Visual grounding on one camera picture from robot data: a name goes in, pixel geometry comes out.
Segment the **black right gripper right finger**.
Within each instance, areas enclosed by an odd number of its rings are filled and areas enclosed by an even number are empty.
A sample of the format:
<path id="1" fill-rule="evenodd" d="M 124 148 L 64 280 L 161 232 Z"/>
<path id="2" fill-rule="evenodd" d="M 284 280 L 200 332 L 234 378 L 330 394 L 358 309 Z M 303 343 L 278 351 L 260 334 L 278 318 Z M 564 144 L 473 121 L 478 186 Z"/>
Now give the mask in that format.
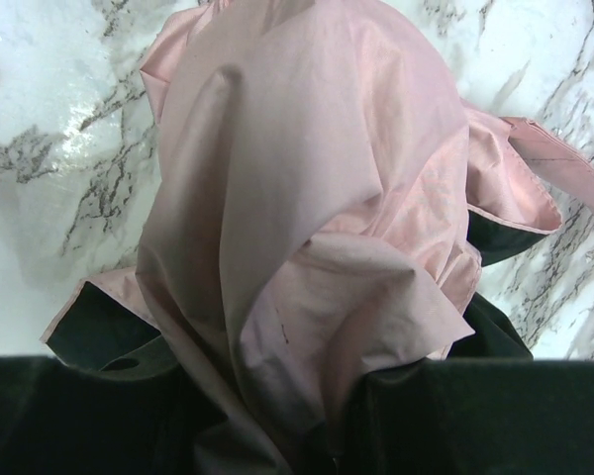
<path id="1" fill-rule="evenodd" d="M 594 474 L 594 361 L 535 360 L 481 296 L 443 361 L 367 374 L 344 474 Z"/>

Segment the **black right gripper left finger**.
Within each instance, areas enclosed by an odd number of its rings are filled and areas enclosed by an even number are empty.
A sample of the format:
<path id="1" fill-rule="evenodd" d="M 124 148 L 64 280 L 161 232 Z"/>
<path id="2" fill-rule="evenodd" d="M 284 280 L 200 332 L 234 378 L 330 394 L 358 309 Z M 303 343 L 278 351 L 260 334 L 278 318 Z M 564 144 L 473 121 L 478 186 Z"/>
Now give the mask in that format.
<path id="1" fill-rule="evenodd" d="M 0 474 L 192 474 L 225 418 L 160 337 L 99 371 L 0 357 Z"/>

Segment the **pink folding umbrella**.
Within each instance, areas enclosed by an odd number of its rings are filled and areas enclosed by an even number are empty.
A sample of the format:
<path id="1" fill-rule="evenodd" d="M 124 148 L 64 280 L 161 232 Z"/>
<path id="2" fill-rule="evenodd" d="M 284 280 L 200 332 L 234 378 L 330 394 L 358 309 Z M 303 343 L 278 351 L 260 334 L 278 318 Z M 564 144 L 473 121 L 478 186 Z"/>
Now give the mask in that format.
<path id="1" fill-rule="evenodd" d="M 594 216 L 594 167 L 458 94 L 379 1 L 212 1 L 173 14 L 141 67 L 161 183 L 138 262 L 83 279 L 44 340 L 107 369 L 162 347 L 207 427 L 156 474 L 311 472 L 369 372 L 443 359 L 485 265 Z"/>

